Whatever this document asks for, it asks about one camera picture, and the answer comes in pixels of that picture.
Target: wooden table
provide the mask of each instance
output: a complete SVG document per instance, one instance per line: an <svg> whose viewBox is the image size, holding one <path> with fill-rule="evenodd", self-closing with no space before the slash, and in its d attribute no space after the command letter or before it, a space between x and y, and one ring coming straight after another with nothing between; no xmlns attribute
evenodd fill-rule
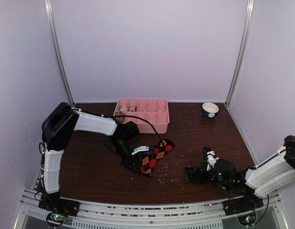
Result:
<svg viewBox="0 0 295 229"><path fill-rule="evenodd" d="M74 132L61 162L61 196L114 204L172 204L226 198L211 184L192 184L184 168L203 162L202 148L233 161L238 170L253 160L223 104L214 119L201 115L201 104L170 103L170 124L163 138L176 147L157 165L151 178L139 177L120 165L121 158L107 147L101 134ZM84 110L113 114L115 104L77 104ZM154 145L155 135L140 134L133 146Z"/></svg>

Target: black cable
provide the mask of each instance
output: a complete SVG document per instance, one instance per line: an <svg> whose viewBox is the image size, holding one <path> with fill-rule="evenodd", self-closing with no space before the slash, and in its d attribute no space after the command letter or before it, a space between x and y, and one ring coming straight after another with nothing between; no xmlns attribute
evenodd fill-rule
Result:
<svg viewBox="0 0 295 229"><path fill-rule="evenodd" d="M37 198L36 198L37 194L39 194L39 193L41 193L41 191L38 191L38 192L36 192L36 193L34 194L34 198L35 198L35 200L40 201L40 199L37 199Z"/></svg>
<svg viewBox="0 0 295 229"><path fill-rule="evenodd" d="M162 138L160 137L160 135L158 134L157 130L155 129L155 127L153 126L153 124L151 124L148 120L144 119L144 118L141 118L141 117L137 117L137 116L134 116L134 115L100 115L100 114L97 114L97 113L94 113L94 112L90 112L90 111L84 111L84 110L80 110L84 113L87 113L87 114L90 114L90 115L95 115L95 116L99 116L99 117L104 117L104 118L135 118L135 119L139 119L141 121L144 121L146 122L148 125L151 126L151 128L153 129L154 133L157 135L157 137L159 138L160 142L163 143L164 145L164 142L162 140Z"/></svg>
<svg viewBox="0 0 295 229"><path fill-rule="evenodd" d="M265 216L265 214L266 214L266 212L267 212L267 209L268 209L268 206L269 206L269 195L267 195L267 197L268 197L268 200L267 200L267 206L266 206L266 209L265 209L265 211L264 211L262 217L260 217L260 219L259 219L257 222L254 223L254 225L258 224L258 223L263 219L263 217Z"/></svg>
<svg viewBox="0 0 295 229"><path fill-rule="evenodd" d="M247 168L247 169L257 170L257 168L256 168L256 167L251 167L251 166L248 166L248 168Z"/></svg>
<svg viewBox="0 0 295 229"><path fill-rule="evenodd" d="M41 149L41 146L43 150L45 149L46 146L43 142L39 142L38 144L39 153L42 155L43 150Z"/></svg>
<svg viewBox="0 0 295 229"><path fill-rule="evenodd" d="M281 154L282 152L284 152L284 151L288 150L288 149L295 150L295 148L288 147L288 148L285 148L285 149L283 149L283 150L280 152L280 154Z"/></svg>
<svg viewBox="0 0 295 229"><path fill-rule="evenodd" d="M45 187L45 185L44 185L44 179L43 179L43 177L41 178L41 182L42 182L42 186L43 186L43 188L44 188L44 192L43 192L43 194L45 194L45 197L50 201L50 203L55 207L55 209L58 211L58 207L52 202L52 200L49 198L49 196L48 196L48 193L47 193L47 191L46 191L46 187Z"/></svg>

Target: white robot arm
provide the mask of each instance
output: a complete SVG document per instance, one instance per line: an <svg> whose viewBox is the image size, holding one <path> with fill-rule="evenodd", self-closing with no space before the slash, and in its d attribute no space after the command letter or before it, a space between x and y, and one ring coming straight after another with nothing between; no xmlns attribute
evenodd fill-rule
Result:
<svg viewBox="0 0 295 229"><path fill-rule="evenodd" d="M142 160L147 156L154 157L157 154L156 150L163 149L168 152L174 147L171 141L161 139L157 135L160 139L157 147L140 146L132 149L128 141L139 134L139 129L134 122L122 124L109 116L83 112L67 103L59 104L42 123L41 128L42 143L39 150L42 154L41 191L43 195L39 207L60 213L64 213L67 208L68 215L72 216L76 216L79 203L66 202L60 198L59 173L61 157L70 142L73 131L81 130L107 135L117 154L122 157L121 164L135 174L145 177L152 175L156 163L152 165L153 169L145 171Z"/></svg>
<svg viewBox="0 0 295 229"><path fill-rule="evenodd" d="M73 131L83 130L95 133L101 133L111 136L114 134L117 124L111 118L103 118L82 112L80 109L72 109L73 114L78 114L78 119ZM45 190L48 194L59 191L59 173L61 168L61 157L64 149L51 150L44 143L45 147L42 150L44 154L43 180Z"/></svg>
<svg viewBox="0 0 295 229"><path fill-rule="evenodd" d="M200 168L186 167L193 183L212 183L228 193L243 196L223 202L226 215L237 214L263 206L262 198L278 188L295 181L295 136L285 138L285 143L264 162L236 171L235 165L218 158L209 148L203 148L205 162Z"/></svg>

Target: pink storage tray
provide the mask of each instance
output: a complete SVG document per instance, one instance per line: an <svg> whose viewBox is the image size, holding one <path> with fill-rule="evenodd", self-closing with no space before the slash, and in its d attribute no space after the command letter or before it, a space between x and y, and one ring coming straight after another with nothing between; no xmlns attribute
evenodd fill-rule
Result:
<svg viewBox="0 0 295 229"><path fill-rule="evenodd" d="M170 122L168 103L165 99L120 99L115 107L114 115L120 115L119 109L127 105L127 111L123 115L133 115L141 117L153 124L159 134L165 134ZM129 111L131 106L136 107L136 111ZM136 118L125 118L123 123L133 121L138 125L140 133L154 134L150 125Z"/></svg>

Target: small bowl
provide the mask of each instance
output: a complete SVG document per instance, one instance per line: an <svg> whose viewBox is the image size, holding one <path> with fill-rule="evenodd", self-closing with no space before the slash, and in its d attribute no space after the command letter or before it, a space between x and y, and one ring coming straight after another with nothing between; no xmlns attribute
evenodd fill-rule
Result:
<svg viewBox="0 0 295 229"><path fill-rule="evenodd" d="M214 118L219 112L219 107L213 103L204 103L201 110L204 117Z"/></svg>

